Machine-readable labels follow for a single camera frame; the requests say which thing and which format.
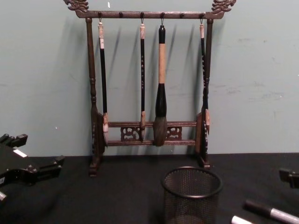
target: black brush handle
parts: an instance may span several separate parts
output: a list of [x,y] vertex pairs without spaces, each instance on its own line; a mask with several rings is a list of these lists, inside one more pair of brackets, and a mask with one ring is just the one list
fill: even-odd
[[202,73],[204,80],[204,90],[203,90],[203,108],[208,109],[208,86],[207,86],[207,77],[206,77],[206,55],[205,55],[205,31],[203,24],[200,25],[200,44],[201,44],[201,57],[202,57]]
[[102,22],[99,23],[100,36],[100,62],[102,76],[102,94],[103,94],[103,113],[107,113],[107,90],[106,90],[106,68],[105,68],[105,48],[104,48],[104,27]]
[[140,26],[140,51],[141,51],[141,111],[144,111],[144,97],[145,97],[145,61],[144,61],[144,39],[145,39],[145,26]]
[[156,98],[156,116],[166,117],[166,93],[165,93],[165,27],[159,28],[159,84]]

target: black tablecloth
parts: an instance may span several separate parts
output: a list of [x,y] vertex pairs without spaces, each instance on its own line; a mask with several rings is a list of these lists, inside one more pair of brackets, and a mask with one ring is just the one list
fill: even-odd
[[[32,158],[42,164],[52,158]],[[32,187],[10,184],[0,190],[8,200],[0,204],[1,224],[161,224],[161,177],[173,168],[197,166],[188,155],[109,156],[98,176],[88,176],[90,157],[66,157],[59,178]],[[242,208],[246,198],[299,216],[299,189],[279,179],[279,168],[299,172],[299,154],[209,155],[211,171],[224,183],[218,224],[233,215],[255,223],[276,221]]]

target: calligraphy brush rack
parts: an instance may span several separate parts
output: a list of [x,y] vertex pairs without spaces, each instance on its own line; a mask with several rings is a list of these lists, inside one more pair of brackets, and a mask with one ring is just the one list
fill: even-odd
[[[154,145],[153,140],[140,139],[140,122],[108,122],[109,128],[120,128],[120,140],[104,140],[103,115],[98,112],[96,106],[95,88],[95,65],[93,52],[93,18],[118,18],[118,19],[201,19],[207,22],[206,32],[206,55],[205,72],[209,80],[211,67],[212,29],[214,20],[222,19],[226,12],[231,10],[236,0],[214,0],[211,12],[146,12],[146,11],[89,11],[86,0],[64,0],[68,8],[75,11],[78,18],[85,19],[87,32],[88,67],[91,87],[91,124],[92,124],[92,148],[93,156],[89,167],[89,175],[96,176],[100,161],[107,146],[141,146]],[[204,133],[200,114],[197,114],[195,121],[167,121],[167,137],[163,143],[165,146],[181,145],[195,146],[195,154],[201,167],[210,168],[207,154],[207,138]],[[146,128],[153,128],[153,122],[145,123]],[[195,139],[182,139],[182,128],[193,127],[196,129]]]

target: carved wooden panel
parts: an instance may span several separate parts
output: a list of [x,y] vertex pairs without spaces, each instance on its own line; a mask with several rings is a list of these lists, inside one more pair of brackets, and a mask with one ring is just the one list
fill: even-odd
[[182,140],[182,127],[168,127],[166,140]]
[[121,141],[139,140],[139,127],[121,127]]

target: black mesh container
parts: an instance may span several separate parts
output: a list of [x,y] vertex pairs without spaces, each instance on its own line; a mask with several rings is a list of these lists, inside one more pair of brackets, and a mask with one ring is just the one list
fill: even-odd
[[211,171],[180,167],[162,179],[165,224],[214,224],[222,180]]

